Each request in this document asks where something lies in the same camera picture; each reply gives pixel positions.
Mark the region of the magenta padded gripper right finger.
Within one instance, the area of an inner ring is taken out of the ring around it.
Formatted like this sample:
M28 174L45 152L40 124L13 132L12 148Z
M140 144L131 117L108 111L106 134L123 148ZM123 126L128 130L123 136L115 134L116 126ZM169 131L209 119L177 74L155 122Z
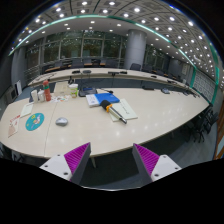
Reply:
M181 167L168 155L158 155L138 144L133 145L132 154L143 185L181 170Z

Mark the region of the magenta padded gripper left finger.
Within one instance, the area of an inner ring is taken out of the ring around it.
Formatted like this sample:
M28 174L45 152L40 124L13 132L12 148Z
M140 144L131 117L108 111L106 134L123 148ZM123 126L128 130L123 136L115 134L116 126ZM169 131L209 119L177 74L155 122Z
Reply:
M57 154L53 156L41 165L40 168L79 185L90 153L91 144L86 143L66 154Z

